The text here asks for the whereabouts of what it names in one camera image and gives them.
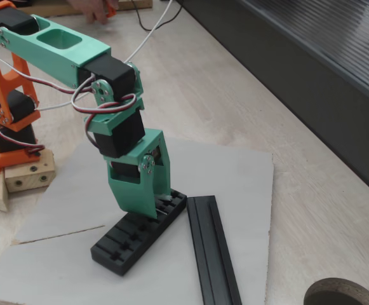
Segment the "person's hand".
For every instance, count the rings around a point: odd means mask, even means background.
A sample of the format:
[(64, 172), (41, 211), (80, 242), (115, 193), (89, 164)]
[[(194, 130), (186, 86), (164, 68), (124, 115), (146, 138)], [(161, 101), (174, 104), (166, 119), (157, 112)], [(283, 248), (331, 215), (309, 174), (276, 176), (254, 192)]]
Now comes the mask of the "person's hand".
[(88, 24), (99, 22), (107, 23), (107, 17), (102, 1), (98, 0), (68, 0), (69, 4), (80, 11), (85, 17)]

